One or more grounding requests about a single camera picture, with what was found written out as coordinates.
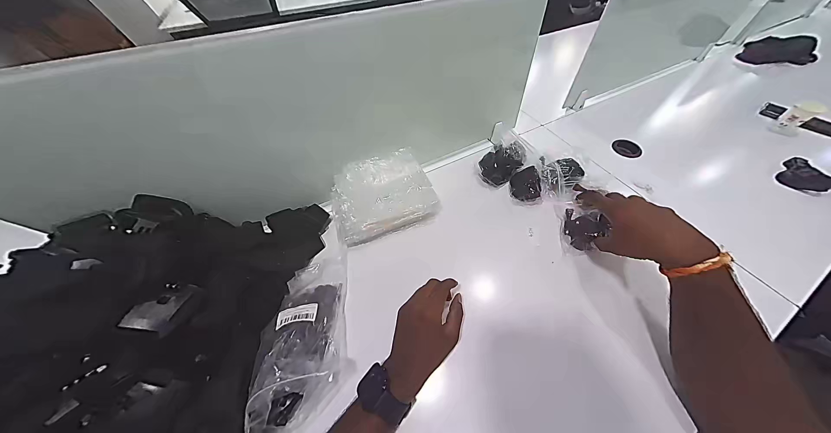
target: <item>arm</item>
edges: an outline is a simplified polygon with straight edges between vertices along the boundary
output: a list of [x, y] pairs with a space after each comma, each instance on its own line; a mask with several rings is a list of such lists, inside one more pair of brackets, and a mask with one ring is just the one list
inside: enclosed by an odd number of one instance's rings
[[[457, 285], [453, 279], [431, 279], [398, 310], [392, 351], [384, 367], [390, 377], [390, 392], [405, 404], [416, 399], [427, 378], [459, 342], [464, 315], [461, 294], [453, 298], [447, 321], [441, 321], [444, 303], [451, 300], [451, 290]], [[390, 433], [395, 429], [396, 426], [365, 411], [358, 399], [329, 433]]]
[[[686, 268], [719, 254], [709, 238], [639, 196], [577, 196], [612, 222], [603, 251]], [[706, 433], [826, 430], [790, 377], [729, 269], [670, 279], [670, 349], [699, 427]]]

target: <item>barcode label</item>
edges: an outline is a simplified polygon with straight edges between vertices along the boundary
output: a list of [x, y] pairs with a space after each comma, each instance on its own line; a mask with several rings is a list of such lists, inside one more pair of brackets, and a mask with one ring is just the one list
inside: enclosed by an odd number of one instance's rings
[[311, 321], [317, 318], [317, 303], [307, 303], [299, 307], [289, 308], [277, 314], [277, 327], [279, 329], [291, 322]]

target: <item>hand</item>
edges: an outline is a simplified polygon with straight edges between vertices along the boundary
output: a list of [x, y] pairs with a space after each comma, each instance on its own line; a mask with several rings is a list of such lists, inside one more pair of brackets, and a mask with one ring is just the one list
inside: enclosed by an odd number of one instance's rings
[[663, 269], [687, 268], [714, 258], [719, 247], [670, 208], [653, 205], [640, 196], [605, 196], [576, 185], [577, 200], [600, 209], [612, 222], [608, 237], [594, 244], [601, 250], [629, 258], [650, 259]]
[[444, 303], [457, 285], [453, 279], [430, 279], [398, 310], [392, 353], [384, 367], [390, 375], [390, 391], [401, 402], [415, 399], [459, 342], [464, 314], [461, 294], [453, 298], [447, 322], [441, 323]]

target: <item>orange thread bracelet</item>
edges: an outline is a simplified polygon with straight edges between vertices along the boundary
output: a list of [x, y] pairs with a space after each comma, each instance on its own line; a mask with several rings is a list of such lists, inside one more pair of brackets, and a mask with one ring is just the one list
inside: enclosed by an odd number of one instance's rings
[[675, 269], [663, 269], [660, 268], [660, 273], [667, 276], [668, 278], [680, 278], [681, 276], [689, 276], [691, 274], [700, 274], [705, 273], [707, 271], [712, 271], [713, 269], [719, 269], [723, 266], [730, 266], [733, 262], [733, 257], [730, 256], [729, 253], [719, 253], [718, 256], [715, 258], [708, 259], [706, 261], [702, 261], [695, 266], [690, 266], [689, 268], [675, 268]]

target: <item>smartwatch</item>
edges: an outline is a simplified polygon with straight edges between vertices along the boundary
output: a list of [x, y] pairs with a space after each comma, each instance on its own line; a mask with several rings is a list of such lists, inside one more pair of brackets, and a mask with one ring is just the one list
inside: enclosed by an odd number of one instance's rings
[[412, 404], [405, 404], [390, 392], [390, 375], [379, 363], [372, 365], [358, 383], [358, 401], [370, 414], [383, 419], [390, 427], [398, 427], [410, 413]]

